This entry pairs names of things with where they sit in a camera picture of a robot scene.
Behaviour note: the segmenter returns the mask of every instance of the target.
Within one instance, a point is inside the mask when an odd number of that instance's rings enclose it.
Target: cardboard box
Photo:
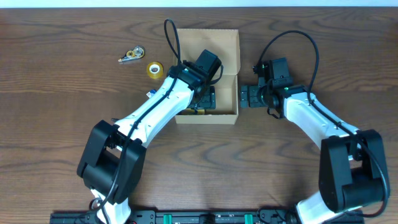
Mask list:
[[[207,49],[217,55],[224,66],[223,77],[214,85],[216,109],[206,110],[204,115],[176,115],[177,124],[234,124],[239,114],[237,74],[241,68],[238,30],[177,29],[177,32],[181,60],[194,62]],[[219,76],[220,69],[213,79]]]

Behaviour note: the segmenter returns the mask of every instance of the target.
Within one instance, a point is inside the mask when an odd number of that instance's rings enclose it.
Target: wooden table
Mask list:
[[[318,99],[384,139],[392,195],[385,214],[368,223],[398,222],[398,9],[352,7],[0,10],[0,222],[47,223],[54,210],[88,208],[93,196],[76,175],[88,135],[160,87],[146,66],[172,64],[166,17],[179,28],[239,29],[240,85],[256,83],[251,67],[271,38],[289,29],[309,33],[321,58]],[[137,44],[146,56],[118,64]],[[278,40],[265,58],[279,57],[287,57],[296,83],[308,85],[315,59],[306,38]],[[264,108],[239,110],[235,125],[173,120],[149,146],[130,204],[292,205],[318,190],[319,155],[296,125]]]

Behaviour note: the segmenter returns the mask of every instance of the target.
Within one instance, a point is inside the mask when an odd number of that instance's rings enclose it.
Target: black mounting rail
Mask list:
[[[285,209],[262,209],[258,211],[203,211],[203,212],[155,212],[133,210],[127,224],[284,224],[291,223]],[[94,213],[53,213],[51,224],[100,224]],[[324,224],[362,224],[364,219],[343,215]]]

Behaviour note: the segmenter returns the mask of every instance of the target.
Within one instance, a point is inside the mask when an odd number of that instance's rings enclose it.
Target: black wire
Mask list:
[[[168,22],[171,23],[172,26],[173,26],[174,35],[175,35],[175,41],[176,41],[176,43],[177,43],[177,53],[175,52],[175,49],[173,48],[172,43],[170,42],[170,39],[169,39],[169,35],[168,35],[168,33],[167,33],[167,23],[168,23]],[[171,19],[169,19],[169,18],[166,19],[166,20],[164,21],[164,34],[165,34],[165,36],[166,36],[166,39],[167,39],[167,42],[169,43],[170,48],[172,49],[174,55],[177,57],[177,65],[178,65],[177,68],[180,69],[180,65],[181,65],[180,39],[178,38],[177,28],[175,27],[175,24],[174,24],[173,20],[171,20]],[[146,110],[146,111],[134,122],[134,124],[132,125],[132,127],[131,127],[131,129],[130,129],[128,135],[127,135],[126,138],[124,139],[124,145],[123,145],[123,147],[121,148],[121,155],[120,155],[120,159],[119,159],[120,162],[119,162],[118,167],[116,168],[116,171],[115,171],[115,173],[114,173],[114,178],[113,178],[113,182],[112,182],[111,188],[110,188],[110,190],[109,190],[107,196],[106,196],[106,197],[104,198],[104,200],[100,203],[100,205],[96,208],[96,211],[98,211],[99,209],[101,209],[101,210],[103,211],[103,213],[104,213],[103,207],[105,206],[106,202],[108,202],[109,198],[112,196],[112,194],[114,193],[114,191],[115,191],[115,190],[117,189],[117,187],[118,187],[118,185],[116,184],[116,182],[117,182],[118,179],[119,179],[119,174],[120,174],[120,170],[121,170],[121,167],[122,167],[122,163],[123,163],[123,161],[124,161],[124,157],[126,156],[126,151],[127,151],[126,149],[127,149],[127,147],[129,146],[129,144],[130,144],[130,139],[131,139],[131,136],[132,136],[134,130],[137,129],[138,124],[145,118],[145,116],[147,116],[147,115],[148,115],[157,105],[159,105],[164,99],[166,99],[166,98],[169,97],[170,93],[172,92],[172,90],[173,90],[173,88],[174,88],[174,86],[175,86],[175,83],[177,82],[178,74],[179,74],[179,71],[177,71],[176,77],[173,79],[173,82],[172,82],[170,88],[165,92],[165,94],[164,94],[158,101],[156,101],[156,103],[154,103],[150,108],[148,108],[148,110]],[[108,220],[108,217],[107,217],[106,213],[104,213],[104,217],[105,217],[106,223],[108,224],[109,220]]]
[[[78,217],[76,217],[76,218],[74,219],[73,224],[80,224],[80,223],[83,223],[83,224],[90,224],[90,223],[86,222],[86,220],[87,220],[86,216],[87,216],[87,215],[90,215],[90,213],[95,214],[95,212],[91,212],[91,211],[86,212],[86,213],[84,213],[84,214],[81,214],[81,215],[79,215]]]
[[[278,210],[275,209],[275,212],[276,212],[276,214],[279,216],[279,218],[280,218],[283,222],[286,221],[286,219],[283,218],[282,215],[279,214]]]
[[[344,213],[342,213],[342,214],[340,214],[340,215],[338,215],[338,216],[336,216],[336,217],[334,217],[334,218],[331,218],[331,219],[329,219],[329,220],[326,220],[326,221],[322,222],[322,224],[324,224],[324,223],[332,223],[332,222],[334,222],[334,221],[337,221],[339,218],[341,218],[341,217],[343,217],[343,216],[344,216]]]
[[[215,80],[210,81],[210,85],[216,84],[216,83],[221,79],[221,77],[223,76],[223,70],[224,70],[224,66],[221,65],[220,77],[218,77],[218,78],[215,79]]]
[[[101,207],[101,211],[105,217],[105,224],[109,224],[110,222],[109,222],[108,214],[105,212],[105,208],[103,206]]]
[[[270,90],[270,88],[271,88],[271,83],[272,83],[272,81],[273,81],[274,79],[273,78],[270,78],[269,80],[268,80],[268,82],[267,82],[267,95],[269,95],[270,93],[271,93],[271,90]]]
[[[379,215],[381,215],[386,207],[387,207],[387,203],[388,203],[388,184],[387,184],[387,180],[386,177],[383,173],[383,171],[381,170],[380,167],[380,163],[379,161],[377,161],[376,156],[373,154],[372,151],[369,150],[369,148],[365,145],[365,143],[362,142],[362,140],[360,140],[354,133],[352,133],[350,130],[348,130],[347,128],[345,128],[342,125],[342,121],[335,121],[333,118],[331,118],[329,115],[327,115],[324,111],[322,111],[316,104],[315,101],[311,99],[311,89],[313,86],[313,83],[315,81],[315,77],[317,76],[317,72],[318,72],[318,65],[319,65],[319,52],[318,52],[318,47],[317,44],[315,43],[315,41],[306,33],[302,32],[302,31],[298,31],[298,30],[288,30],[286,32],[283,32],[281,34],[279,34],[278,36],[274,37],[265,47],[265,49],[262,51],[262,54],[260,56],[260,59],[258,61],[257,64],[261,64],[262,62],[262,57],[264,56],[264,54],[266,53],[267,49],[269,48],[269,46],[275,41],[277,40],[279,37],[285,35],[285,34],[289,34],[289,33],[296,33],[296,34],[302,34],[304,35],[306,38],[308,38],[314,49],[315,49],[315,56],[316,56],[316,61],[315,61],[315,68],[313,71],[313,75],[311,78],[311,82],[310,85],[308,86],[308,91],[307,91],[307,98],[308,98],[308,102],[310,103],[310,105],[312,105],[320,114],[322,114],[325,118],[327,118],[328,120],[330,120],[336,127],[341,128],[343,131],[345,131],[347,134],[349,134],[352,138],[355,139],[355,141],[361,146],[361,148],[363,150],[365,150],[365,152],[368,154],[369,158],[375,163],[377,170],[380,173],[381,176],[381,180],[382,180],[382,184],[383,184],[383,200],[382,200],[382,205],[380,207],[380,209],[373,213],[373,214],[362,214],[359,212],[345,212],[345,214],[347,215],[357,215],[359,217],[364,217],[364,218],[374,218],[377,217]]]
[[[259,212],[260,212],[260,210],[261,210],[262,208],[264,208],[264,207],[259,207],[259,209],[257,209],[257,212],[256,212],[257,217],[259,217],[260,221],[262,221],[264,224],[271,224],[271,223],[269,223],[269,222],[267,222],[267,221],[265,221],[265,220],[263,220],[263,219],[261,218]]]

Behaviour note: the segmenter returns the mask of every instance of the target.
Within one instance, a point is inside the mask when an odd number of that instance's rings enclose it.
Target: box flap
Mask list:
[[[177,29],[177,32],[180,39],[181,60],[194,62],[203,50],[207,49],[220,58],[224,66],[223,75],[238,74],[241,68],[238,30]]]
[[[237,114],[176,115],[177,124],[235,124]]]

